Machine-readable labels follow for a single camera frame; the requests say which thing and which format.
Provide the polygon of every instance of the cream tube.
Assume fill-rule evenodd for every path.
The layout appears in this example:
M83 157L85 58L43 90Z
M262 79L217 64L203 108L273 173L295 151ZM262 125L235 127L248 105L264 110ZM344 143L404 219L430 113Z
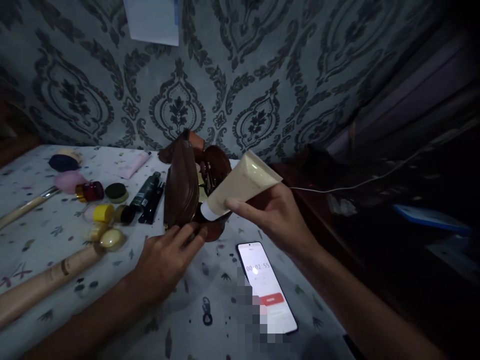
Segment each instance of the cream tube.
M72 278L96 264L104 254L105 250L97 244L83 248L13 289L4 292L0 295L0 329Z
M214 221L230 211L225 206L225 200L228 198L245 202L282 180L282 177L257 155L247 151L201 205L200 211L205 219Z

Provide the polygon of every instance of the red button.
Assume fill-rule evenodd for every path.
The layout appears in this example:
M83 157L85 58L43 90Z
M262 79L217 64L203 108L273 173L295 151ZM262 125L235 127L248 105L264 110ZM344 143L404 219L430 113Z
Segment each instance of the red button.
M284 297L281 293L277 292L272 295L262 296L260 298L260 304L265 306L275 305L284 302Z

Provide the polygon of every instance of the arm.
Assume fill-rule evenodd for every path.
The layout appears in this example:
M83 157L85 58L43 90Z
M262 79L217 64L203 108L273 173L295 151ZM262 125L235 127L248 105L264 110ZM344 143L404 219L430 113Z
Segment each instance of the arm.
M133 324L150 305L165 300L182 278L207 238L202 227L184 245L198 227L195 223L182 229L174 226L163 236L149 238L132 272L23 358L78 358Z
M249 202L229 199L226 205L292 257L367 359L445 359L318 244L290 189L278 184Z

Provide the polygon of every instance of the hand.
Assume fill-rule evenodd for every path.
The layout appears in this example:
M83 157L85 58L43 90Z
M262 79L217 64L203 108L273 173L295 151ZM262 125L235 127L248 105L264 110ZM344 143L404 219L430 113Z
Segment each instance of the hand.
M145 241L138 264L126 277L130 292L140 305L161 302L175 289L192 259L205 244L208 235L206 227L201 227L198 235L187 242L198 228L196 222L181 229L173 226L164 235Z
M300 214L292 191L282 183L258 194L248 203L227 199L225 205L257 225L286 253L301 256L319 246Z

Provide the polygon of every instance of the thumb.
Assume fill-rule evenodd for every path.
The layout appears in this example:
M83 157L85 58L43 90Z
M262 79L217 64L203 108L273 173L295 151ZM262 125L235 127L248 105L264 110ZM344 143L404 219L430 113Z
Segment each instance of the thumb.
M247 204L246 202L241 202L233 198L228 198L225 202L225 205L233 213L251 221L255 225L260 226L265 222L265 212L262 210L258 210L257 208Z

